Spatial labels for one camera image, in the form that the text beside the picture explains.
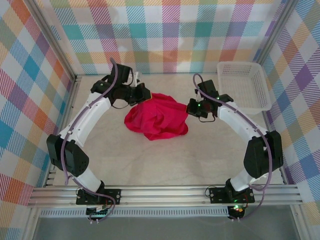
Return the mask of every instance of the purple cable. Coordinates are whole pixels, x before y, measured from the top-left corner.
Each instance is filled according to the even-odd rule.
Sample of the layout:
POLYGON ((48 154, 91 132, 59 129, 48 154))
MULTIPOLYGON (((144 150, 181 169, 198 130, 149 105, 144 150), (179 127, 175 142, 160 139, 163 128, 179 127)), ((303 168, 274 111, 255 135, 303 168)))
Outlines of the purple cable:
MULTIPOLYGON (((100 99, 102 99, 108 92, 110 92, 110 90, 115 86, 117 78, 118 78, 118 68, 117 68, 117 63, 116 61, 110 57, 110 62, 113 64, 114 69, 115 69, 115 74, 114 74, 114 80, 111 84, 111 86, 104 92, 102 93, 99 97, 97 97, 95 100, 93 100, 88 106, 86 106, 79 114, 78 116, 75 118, 75 120, 73 121, 73 123, 71 124, 68 132, 66 133, 63 142, 62 142, 62 146, 61 146, 61 151, 60 151, 60 158, 61 158, 61 164, 62 164, 62 169, 63 169, 63 173, 64 173, 64 177, 65 177, 65 182, 64 184, 67 186, 69 183, 69 178, 71 176, 68 176, 68 172, 67 172, 67 168, 66 168, 66 162, 65 162, 65 148, 66 148, 66 143, 67 143, 67 139, 69 138, 70 134, 69 131, 72 131, 75 128, 75 125, 78 123, 79 119, 85 114, 85 112, 90 109, 94 104, 96 104, 100 99)), ((100 222, 103 221, 104 219, 107 218, 107 216, 109 216, 113 210, 115 209, 115 205, 116 205, 116 201, 113 197, 108 196, 108 195, 104 195, 104 194, 100 194, 100 193, 96 193, 93 192, 87 188, 85 188, 83 185, 81 185, 81 183, 79 183, 78 181, 76 181, 75 179, 73 179, 74 182, 81 188, 83 188, 83 190, 85 190, 88 193, 97 195, 97 196, 101 196, 101 197, 105 197, 105 198, 109 198, 113 201, 113 208, 112 210, 103 218, 100 219, 100 222)))
POLYGON ((272 176, 272 154, 271 154, 271 149, 270 149, 270 146, 269 146, 269 143, 268 143, 266 137, 265 137, 264 134, 260 131, 260 129, 258 129, 258 128, 256 127, 256 125, 255 125, 249 118, 247 118, 242 112, 238 111, 236 108, 234 108, 233 106, 230 106, 229 104, 225 103, 224 101, 220 101, 220 100, 218 100, 218 99, 216 99, 216 98, 213 98, 213 97, 207 95, 206 93, 204 93, 203 91, 201 91, 201 90, 199 89, 197 83, 196 83, 196 76, 198 76, 198 77, 201 79, 202 82, 203 82, 204 80, 203 80, 202 76, 201 76, 199 73, 195 73, 195 74, 193 75, 193 78, 192 78, 192 79, 193 79, 193 84, 195 85, 195 87, 197 88, 197 90, 198 90, 203 96, 205 96, 206 98, 208 98, 208 99, 210 99, 210 100, 212 100, 212 101, 214 101, 214 102, 217 102, 217 103, 219 103, 219 104, 222 104, 223 106, 226 106, 227 108, 231 109, 232 111, 234 111, 235 113, 237 113, 238 115, 240 115, 240 117, 242 117, 248 124, 250 124, 250 125, 253 127, 253 129, 262 137, 262 139, 263 139, 263 141, 264 141, 264 144, 265 144, 265 146, 266 146, 266 150, 267 150, 267 152, 268 152, 268 157, 269 157, 269 158, 268 158, 268 159, 269 159, 269 172, 268 172, 269 174, 268 174, 268 178, 267 178, 267 181, 266 181, 266 184, 264 185, 264 187, 254 187, 254 186, 252 186, 252 185, 249 185, 249 186, 250 186, 250 188, 252 188, 252 189, 254 189, 254 190, 258 191, 258 192, 264 192, 264 191, 267 189, 267 187, 269 186, 270 181, 271 181, 271 176, 272 176))

